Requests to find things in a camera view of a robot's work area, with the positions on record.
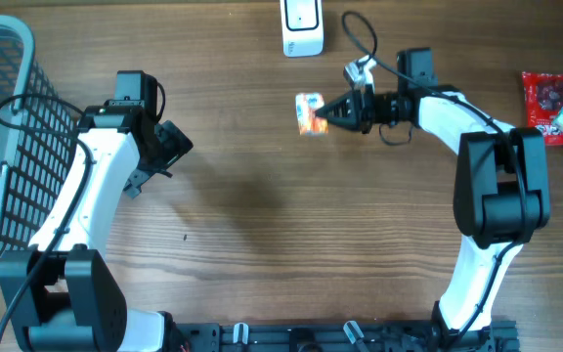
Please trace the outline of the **orange white small box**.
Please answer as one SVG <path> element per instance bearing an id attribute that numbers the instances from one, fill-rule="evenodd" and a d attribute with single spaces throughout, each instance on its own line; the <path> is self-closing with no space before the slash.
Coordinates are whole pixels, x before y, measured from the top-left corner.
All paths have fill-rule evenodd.
<path id="1" fill-rule="evenodd" d="M 320 93 L 296 95 L 295 108 L 300 135 L 320 136 L 328 133 L 327 121 L 316 116 L 316 111 L 324 104 L 324 98 Z"/>

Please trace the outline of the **red Hacks candy bag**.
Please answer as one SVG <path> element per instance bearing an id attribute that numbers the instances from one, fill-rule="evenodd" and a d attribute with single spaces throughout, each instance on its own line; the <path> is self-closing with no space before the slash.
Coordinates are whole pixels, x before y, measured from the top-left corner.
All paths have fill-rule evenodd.
<path id="1" fill-rule="evenodd" d="M 521 73 L 527 126 L 536 127 L 547 146 L 563 146 L 563 132 L 552 124 L 563 107 L 563 74 Z"/>

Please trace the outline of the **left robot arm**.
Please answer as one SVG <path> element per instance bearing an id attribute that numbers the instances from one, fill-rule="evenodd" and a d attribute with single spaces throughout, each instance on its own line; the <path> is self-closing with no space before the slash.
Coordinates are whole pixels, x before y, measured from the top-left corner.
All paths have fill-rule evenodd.
<path id="1" fill-rule="evenodd" d="M 38 139 L 70 141 L 75 156 L 28 249 L 0 259 L 0 346 L 11 327 L 23 351 L 191 350 L 169 313 L 128 307 L 105 261 L 121 195 L 134 198 L 152 176 L 168 176 L 193 147 L 162 119 L 165 104 L 153 76 L 121 70 L 113 98 L 81 110 L 72 129 L 18 124 Z"/>

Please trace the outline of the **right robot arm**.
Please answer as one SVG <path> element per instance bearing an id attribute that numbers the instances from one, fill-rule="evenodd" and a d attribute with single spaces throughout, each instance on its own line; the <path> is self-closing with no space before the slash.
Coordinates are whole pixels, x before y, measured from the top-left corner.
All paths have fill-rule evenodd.
<path id="1" fill-rule="evenodd" d="M 550 218 L 543 136 L 495 120 L 458 89 L 439 84 L 429 48 L 398 53 L 394 92 L 375 92 L 371 72 L 379 63 L 366 55 L 348 64 L 349 92 L 315 115 L 363 134 L 407 122 L 456 154 L 453 212 L 461 244 L 449 286 L 433 309 L 437 334 L 426 347 L 478 349 L 491 335 L 492 306 L 509 265 Z"/>

